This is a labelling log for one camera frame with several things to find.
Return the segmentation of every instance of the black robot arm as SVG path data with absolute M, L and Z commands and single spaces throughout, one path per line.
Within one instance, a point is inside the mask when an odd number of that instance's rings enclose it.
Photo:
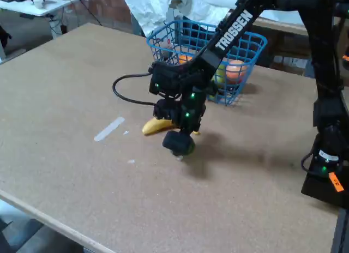
M 335 15 L 347 13 L 346 4 L 338 0 L 238 0 L 236 9 L 222 20 L 215 36 L 189 62 L 169 66 L 154 62 L 150 68 L 152 79 L 149 91 L 160 94 L 154 116 L 171 119 L 180 128 L 169 131 L 163 146 L 175 155 L 189 154 L 194 149 L 190 137 L 198 131 L 205 112 L 206 94 L 216 91 L 212 76 L 229 50 L 265 9 L 297 10 L 308 31 L 312 64 L 315 72 L 318 99 L 314 103 L 314 127 L 318 134 L 309 154 L 302 160 L 307 179 L 302 192 L 317 199 L 349 208 L 349 173 L 345 175 L 344 161 L 348 160 L 349 115 L 342 97 L 343 82 L 339 76 L 336 56 Z M 311 158 L 310 166 L 304 162 Z M 330 174 L 335 174 L 341 188 L 336 189 Z

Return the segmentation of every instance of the blue wire basket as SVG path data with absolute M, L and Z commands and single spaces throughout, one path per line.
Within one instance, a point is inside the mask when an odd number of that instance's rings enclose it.
M 155 60 L 170 65 L 183 64 L 208 44 L 215 34 L 215 28 L 215 25 L 191 20 L 174 20 L 153 32 L 147 38 L 147 43 Z M 218 92 L 215 96 L 208 95 L 208 100 L 225 105 L 232 104 L 246 84 L 267 42 L 259 34 L 245 32 L 212 77 Z

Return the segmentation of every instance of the orange label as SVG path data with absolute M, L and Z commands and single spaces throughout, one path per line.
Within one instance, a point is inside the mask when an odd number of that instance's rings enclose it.
M 329 173 L 329 179 L 331 180 L 332 184 L 336 188 L 337 192 L 341 192 L 344 190 L 342 184 L 340 184 L 336 174 L 334 172 Z

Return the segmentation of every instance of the yellow banana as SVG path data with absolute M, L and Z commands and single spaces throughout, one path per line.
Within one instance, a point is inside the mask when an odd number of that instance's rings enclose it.
M 170 120 L 152 118 L 143 126 L 142 133 L 147 136 L 158 133 L 162 130 L 173 129 L 175 127 L 176 126 Z

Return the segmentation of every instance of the cork table surface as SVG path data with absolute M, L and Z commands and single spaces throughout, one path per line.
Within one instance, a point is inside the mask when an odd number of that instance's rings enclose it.
M 85 25 L 1 65 L 0 198 L 95 252 L 330 252 L 337 210 L 300 193 L 315 81 L 255 67 L 178 161 L 111 90 L 151 62 L 144 38 Z M 118 89 L 156 101 L 148 84 Z

